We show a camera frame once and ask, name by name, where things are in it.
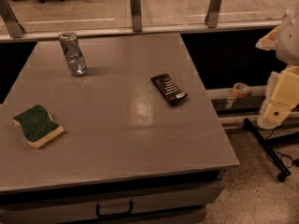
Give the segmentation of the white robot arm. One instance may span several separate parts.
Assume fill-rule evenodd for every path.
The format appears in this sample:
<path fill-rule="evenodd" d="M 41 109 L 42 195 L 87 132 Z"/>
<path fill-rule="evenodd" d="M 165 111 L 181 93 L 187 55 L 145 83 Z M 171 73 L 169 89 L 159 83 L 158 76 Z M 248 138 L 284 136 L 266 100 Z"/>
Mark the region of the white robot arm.
<path fill-rule="evenodd" d="M 256 43 L 258 49 L 274 50 L 287 64 L 280 73 L 272 71 L 257 124 L 275 129 L 299 105 L 299 4 L 285 12 L 282 23 Z"/>

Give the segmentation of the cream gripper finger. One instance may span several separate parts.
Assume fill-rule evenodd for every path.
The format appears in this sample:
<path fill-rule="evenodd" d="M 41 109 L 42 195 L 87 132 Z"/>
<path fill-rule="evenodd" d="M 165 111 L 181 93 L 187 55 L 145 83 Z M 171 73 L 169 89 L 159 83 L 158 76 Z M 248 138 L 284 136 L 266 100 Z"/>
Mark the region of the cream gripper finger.
<path fill-rule="evenodd" d="M 258 40 L 255 47 L 262 50 L 275 50 L 278 43 L 278 31 L 279 27 L 277 26 L 271 30 L 267 35 L 263 36 Z"/>
<path fill-rule="evenodd" d="M 257 124 L 265 130 L 275 129 L 299 104 L 299 67 L 288 65 L 286 69 L 272 72 L 268 78 L 265 99 Z"/>

